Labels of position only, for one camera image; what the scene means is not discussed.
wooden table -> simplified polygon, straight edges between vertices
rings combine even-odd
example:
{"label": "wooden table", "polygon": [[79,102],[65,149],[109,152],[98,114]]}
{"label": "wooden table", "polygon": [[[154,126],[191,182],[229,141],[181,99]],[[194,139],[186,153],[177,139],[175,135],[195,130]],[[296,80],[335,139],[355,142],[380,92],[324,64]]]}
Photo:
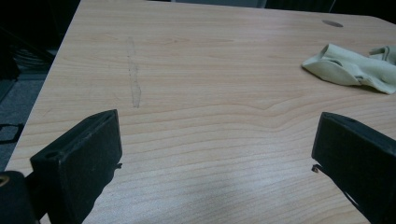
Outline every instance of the wooden table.
{"label": "wooden table", "polygon": [[366,223],[311,172],[318,119],[396,138],[396,94],[301,63],[328,43],[368,55],[395,36],[363,16],[82,0],[7,169],[28,175],[37,151],[117,108],[123,166],[85,223]]}

cloth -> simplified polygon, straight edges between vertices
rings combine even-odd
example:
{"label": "cloth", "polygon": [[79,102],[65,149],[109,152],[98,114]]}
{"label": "cloth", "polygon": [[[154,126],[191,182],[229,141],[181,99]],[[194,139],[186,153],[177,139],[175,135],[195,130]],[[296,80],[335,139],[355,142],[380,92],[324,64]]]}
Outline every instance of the cloth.
{"label": "cloth", "polygon": [[345,86],[371,86],[387,94],[396,92],[396,47],[370,51],[370,58],[333,44],[303,62],[302,67],[323,80]]}

gray floor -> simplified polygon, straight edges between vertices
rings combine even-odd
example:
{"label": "gray floor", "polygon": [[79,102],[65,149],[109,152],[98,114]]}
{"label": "gray floor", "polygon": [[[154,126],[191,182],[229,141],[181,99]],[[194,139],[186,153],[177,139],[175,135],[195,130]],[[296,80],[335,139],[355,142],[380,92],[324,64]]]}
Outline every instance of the gray floor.
{"label": "gray floor", "polygon": [[[43,83],[44,78],[40,76],[39,78],[21,76],[0,102],[0,124],[25,124]],[[16,131],[17,129],[13,127],[3,128],[0,131],[0,141],[12,138]],[[0,145],[0,172],[5,170],[16,145],[16,143]]]}

folded cloth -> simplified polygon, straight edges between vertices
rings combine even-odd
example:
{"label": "folded cloth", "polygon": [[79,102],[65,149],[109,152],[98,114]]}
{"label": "folded cloth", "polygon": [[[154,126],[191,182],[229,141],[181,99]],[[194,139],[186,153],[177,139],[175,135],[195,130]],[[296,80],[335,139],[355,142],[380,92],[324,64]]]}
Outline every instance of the folded cloth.
{"label": "folded cloth", "polygon": [[396,46],[385,46],[378,49],[372,49],[370,58],[387,61],[396,65]]}
{"label": "folded cloth", "polygon": [[396,92],[396,66],[388,60],[395,58],[395,50],[395,47],[374,49],[373,58],[367,58],[329,44],[318,55],[303,62],[302,67],[335,84],[366,85],[393,94]]}

scratch mark on table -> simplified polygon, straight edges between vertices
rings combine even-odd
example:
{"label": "scratch mark on table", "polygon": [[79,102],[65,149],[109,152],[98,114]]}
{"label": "scratch mark on table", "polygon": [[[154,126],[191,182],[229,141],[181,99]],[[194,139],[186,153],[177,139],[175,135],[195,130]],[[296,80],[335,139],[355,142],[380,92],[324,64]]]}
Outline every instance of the scratch mark on table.
{"label": "scratch mark on table", "polygon": [[134,50],[134,40],[131,36],[127,39],[127,51],[128,51],[128,69],[129,77],[131,82],[132,90],[132,104],[138,108],[140,105],[140,96],[142,91],[140,89],[139,82],[137,81],[137,74],[139,73],[139,66],[134,62],[134,56],[136,54]]}

